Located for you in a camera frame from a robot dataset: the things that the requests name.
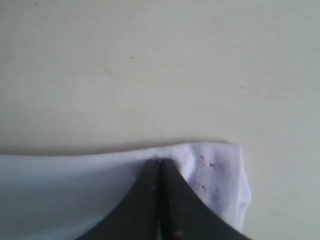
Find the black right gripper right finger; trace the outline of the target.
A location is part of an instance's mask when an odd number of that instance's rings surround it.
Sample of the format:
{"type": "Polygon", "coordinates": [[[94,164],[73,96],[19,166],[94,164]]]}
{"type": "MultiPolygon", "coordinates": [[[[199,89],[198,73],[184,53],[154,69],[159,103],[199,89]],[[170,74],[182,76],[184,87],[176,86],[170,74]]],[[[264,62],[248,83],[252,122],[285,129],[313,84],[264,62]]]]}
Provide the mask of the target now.
{"type": "Polygon", "coordinates": [[[247,240],[196,195],[172,159],[160,162],[158,215],[162,240],[247,240]]]}

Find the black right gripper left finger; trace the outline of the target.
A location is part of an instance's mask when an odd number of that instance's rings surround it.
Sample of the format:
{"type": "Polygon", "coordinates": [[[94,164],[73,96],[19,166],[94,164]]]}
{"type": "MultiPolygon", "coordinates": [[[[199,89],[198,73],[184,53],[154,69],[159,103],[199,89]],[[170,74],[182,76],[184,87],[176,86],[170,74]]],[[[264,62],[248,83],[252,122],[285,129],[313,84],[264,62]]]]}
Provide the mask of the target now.
{"type": "Polygon", "coordinates": [[[142,171],[118,205],[79,240],[156,240],[160,162],[144,162],[142,171]]]}

